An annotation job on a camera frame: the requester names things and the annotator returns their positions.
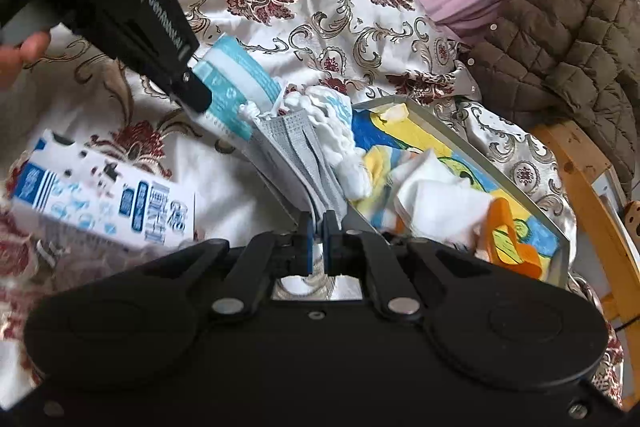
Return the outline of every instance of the floral fabric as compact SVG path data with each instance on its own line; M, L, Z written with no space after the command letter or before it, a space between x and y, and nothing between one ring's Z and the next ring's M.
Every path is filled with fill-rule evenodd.
M201 42L196 58L228 33L289 90L322 84L353 102L402 93L423 104L442 98L445 105L452 99L443 97L479 95L455 59L455 42L417 0L179 1ZM37 382L20 332L38 298L153 257L78 258L13 227L8 195L27 158L23 152L45 128L193 188L198 239L224 237L234 247L291 227L253 166L191 122L148 78L63 27L52 36L46 57L0 94L0 168L9 173L0 200L2 407Z

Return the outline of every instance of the screw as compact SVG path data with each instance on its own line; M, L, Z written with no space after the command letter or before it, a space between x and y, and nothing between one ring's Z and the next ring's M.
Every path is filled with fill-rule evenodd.
M420 309L420 302L409 297L396 297L386 307L398 315L413 315Z
M49 418L62 418L65 415L65 410L58 402L47 400L44 403L44 414Z
M213 309L213 311L219 313L220 315L235 315L237 313L240 313L242 309L244 309L244 302L242 302L240 299L234 299L233 297L225 297L223 299L218 299L217 301L215 301L211 305L211 308Z
M309 312L307 317L313 321L321 321L326 317L326 314L324 312Z
M574 420L584 420L589 413L589 409L583 403L574 403L569 407L569 416Z

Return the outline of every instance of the brown puffer jacket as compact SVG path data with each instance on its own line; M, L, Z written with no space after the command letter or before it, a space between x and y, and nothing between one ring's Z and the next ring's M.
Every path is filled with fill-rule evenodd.
M482 103L526 129L574 119L626 192L640 123L640 9L633 0L507 0L469 57Z

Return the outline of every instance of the blue and white carton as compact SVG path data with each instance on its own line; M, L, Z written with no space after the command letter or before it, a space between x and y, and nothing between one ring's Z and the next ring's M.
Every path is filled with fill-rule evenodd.
M18 227L63 248L177 250L194 192L46 130L12 198Z

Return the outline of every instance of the wooden plank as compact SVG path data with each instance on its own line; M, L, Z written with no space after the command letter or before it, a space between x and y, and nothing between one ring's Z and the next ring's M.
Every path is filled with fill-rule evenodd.
M602 304L602 311L609 322L620 316L618 313L618 307L616 306L616 300L613 298L612 294L607 293L602 299L600 299L600 304Z
M565 120L545 128L590 185L611 167L611 162L575 121Z
M618 315L623 323L631 320L640 314L640 280L636 276L625 238L591 188L587 176L576 168L554 133L540 126L534 130L534 135L556 155L558 171L577 216L578 226L586 232L600 259ZM628 344L625 356L631 363L634 402L637 402L640 400L640 323L626 328L625 335Z

